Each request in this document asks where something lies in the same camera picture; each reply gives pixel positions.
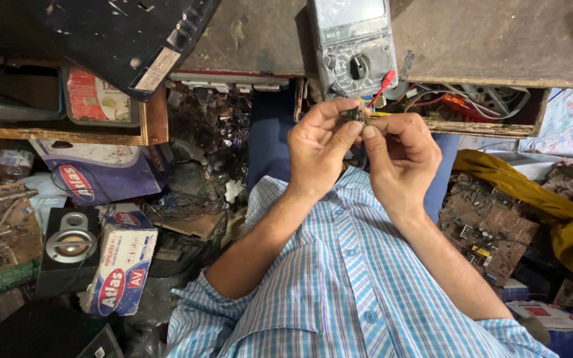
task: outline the atlas logo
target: atlas logo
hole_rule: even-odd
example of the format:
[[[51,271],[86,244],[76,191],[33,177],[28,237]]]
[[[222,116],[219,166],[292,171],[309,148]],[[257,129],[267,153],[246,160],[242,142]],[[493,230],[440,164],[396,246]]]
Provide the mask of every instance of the atlas logo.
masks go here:
[[[116,213],[114,215],[114,219],[116,220],[117,223],[123,225],[128,225],[133,227],[139,227],[141,225],[141,222],[136,218],[136,216],[133,216],[130,213]]]
[[[163,174],[165,172],[165,163],[163,163],[163,158],[160,156],[159,151],[153,145],[148,146],[147,150],[150,151],[150,159],[154,162],[156,170]]]
[[[94,201],[94,191],[84,176],[71,165],[59,167],[61,178],[75,195],[85,201]]]
[[[124,290],[125,272],[120,268],[114,269],[100,287],[99,313],[104,316],[112,313],[121,302]]]
[[[127,284],[128,289],[135,289],[143,284],[143,279],[145,278],[144,269],[135,269],[129,277],[129,283]]]

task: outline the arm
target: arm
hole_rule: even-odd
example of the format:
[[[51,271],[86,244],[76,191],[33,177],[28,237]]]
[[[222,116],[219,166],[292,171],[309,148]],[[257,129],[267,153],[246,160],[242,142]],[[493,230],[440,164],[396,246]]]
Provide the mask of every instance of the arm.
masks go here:
[[[512,319],[512,314],[489,284],[450,244],[425,212],[407,216],[395,225],[459,311],[473,320]]]
[[[345,98],[323,102],[289,131],[289,185],[269,213],[205,274],[219,294],[235,299],[255,289],[313,205],[333,187],[344,154],[362,131],[358,122],[343,124],[340,112],[357,104]]]
[[[512,314],[488,283],[423,209],[423,197],[441,162],[441,151],[421,117],[379,118],[366,126],[362,136],[375,197],[452,303],[473,320],[511,319]]]

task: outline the hand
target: hand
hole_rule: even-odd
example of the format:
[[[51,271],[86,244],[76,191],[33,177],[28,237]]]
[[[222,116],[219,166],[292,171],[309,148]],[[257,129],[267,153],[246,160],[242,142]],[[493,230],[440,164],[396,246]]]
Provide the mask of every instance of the hand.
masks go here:
[[[287,191],[314,202],[330,191],[342,171],[342,159],[362,132],[360,122],[344,123],[340,112],[360,104],[338,98],[314,106],[287,136],[291,180]]]
[[[362,131],[370,185],[390,220],[425,216],[423,197],[441,162],[441,150],[415,113],[371,120]]]

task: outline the blue trousers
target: blue trousers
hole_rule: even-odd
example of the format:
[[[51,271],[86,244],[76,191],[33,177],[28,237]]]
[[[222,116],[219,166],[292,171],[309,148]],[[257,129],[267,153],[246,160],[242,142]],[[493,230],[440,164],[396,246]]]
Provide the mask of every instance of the blue trousers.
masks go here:
[[[260,179],[271,176],[288,182],[291,177],[287,133],[293,122],[294,90],[282,92],[254,92],[251,106],[251,129],[248,138],[249,170],[247,192],[251,192]],[[452,164],[457,156],[459,136],[434,133],[441,149],[441,164],[423,199],[423,207],[434,223],[439,220],[439,210],[446,191]]]

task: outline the fingernail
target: fingernail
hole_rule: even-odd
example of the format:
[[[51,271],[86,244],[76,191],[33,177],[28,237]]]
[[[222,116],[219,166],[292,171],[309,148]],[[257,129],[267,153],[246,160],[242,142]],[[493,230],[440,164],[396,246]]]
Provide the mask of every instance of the fingernail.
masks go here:
[[[351,134],[352,136],[356,136],[357,134],[360,134],[360,132],[362,131],[363,125],[360,122],[357,122],[356,120],[352,120],[349,124],[348,124],[348,133]]]
[[[373,126],[366,126],[362,130],[362,136],[364,138],[373,138],[375,136],[375,127]]]

